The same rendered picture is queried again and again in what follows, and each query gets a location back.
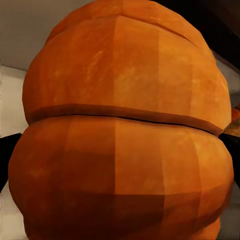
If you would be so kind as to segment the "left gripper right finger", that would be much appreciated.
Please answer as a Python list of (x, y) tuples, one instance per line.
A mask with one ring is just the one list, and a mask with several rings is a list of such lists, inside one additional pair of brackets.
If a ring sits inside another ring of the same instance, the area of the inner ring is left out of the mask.
[(218, 138), (223, 141), (232, 156), (234, 181), (240, 187), (240, 137), (222, 133)]

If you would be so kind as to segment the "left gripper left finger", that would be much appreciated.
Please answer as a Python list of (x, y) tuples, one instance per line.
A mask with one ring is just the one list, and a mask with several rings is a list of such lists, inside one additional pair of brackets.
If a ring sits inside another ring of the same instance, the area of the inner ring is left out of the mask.
[(17, 133), (0, 138), (0, 193), (8, 182), (9, 161), (21, 136), (22, 133)]

